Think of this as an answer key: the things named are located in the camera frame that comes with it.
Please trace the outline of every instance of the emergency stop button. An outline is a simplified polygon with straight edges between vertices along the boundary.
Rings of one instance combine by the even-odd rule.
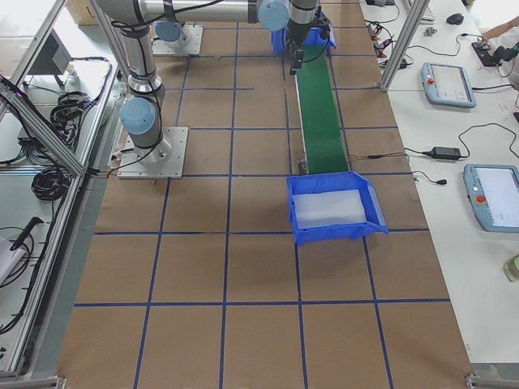
[[[483,196],[482,194],[478,194],[476,196],[476,203],[478,204],[484,204],[487,201],[487,198]]]

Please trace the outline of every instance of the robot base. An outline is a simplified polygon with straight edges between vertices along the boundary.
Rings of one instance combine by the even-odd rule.
[[[137,161],[134,153],[125,154],[122,157],[121,165],[130,164],[120,168],[118,177],[121,179],[153,179],[153,178],[182,178],[184,168],[184,157],[187,145],[187,127],[164,127],[164,137],[173,145],[171,155],[167,160],[155,164],[141,164]],[[126,148],[133,147],[133,142],[128,137]]]
[[[174,42],[168,45],[164,41],[153,42],[153,55],[155,57],[198,57],[200,55],[200,48],[202,46],[202,33],[204,27],[186,25],[191,34],[191,39],[186,43]]]

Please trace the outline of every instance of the black mouse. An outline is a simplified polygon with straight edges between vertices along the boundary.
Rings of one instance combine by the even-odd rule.
[[[463,23],[463,15],[462,14],[452,14],[447,18],[447,23],[449,24],[462,24]]]

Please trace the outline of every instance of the cardboard box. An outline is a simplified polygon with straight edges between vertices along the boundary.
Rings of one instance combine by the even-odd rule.
[[[98,24],[90,0],[68,0],[65,6],[78,26]]]

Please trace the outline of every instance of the person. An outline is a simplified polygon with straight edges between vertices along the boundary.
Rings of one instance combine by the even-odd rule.
[[[519,43],[519,16],[510,20],[505,24],[494,27],[483,33],[483,38],[487,40],[489,46],[489,54],[492,55],[500,46],[506,49],[512,48]],[[501,61],[500,74],[508,77],[508,81],[519,87],[519,62],[518,58],[513,58],[511,61]]]

